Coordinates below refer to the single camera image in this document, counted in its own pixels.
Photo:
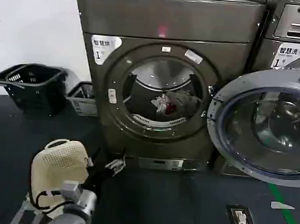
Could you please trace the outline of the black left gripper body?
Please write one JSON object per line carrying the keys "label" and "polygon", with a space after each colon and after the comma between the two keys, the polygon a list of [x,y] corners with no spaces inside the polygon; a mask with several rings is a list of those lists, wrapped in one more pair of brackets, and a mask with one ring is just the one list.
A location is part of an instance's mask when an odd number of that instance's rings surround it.
{"label": "black left gripper body", "polygon": [[83,182],[83,189],[94,192],[96,195],[101,194],[104,181],[112,177],[112,169],[105,166],[92,166],[86,168],[88,177]]}

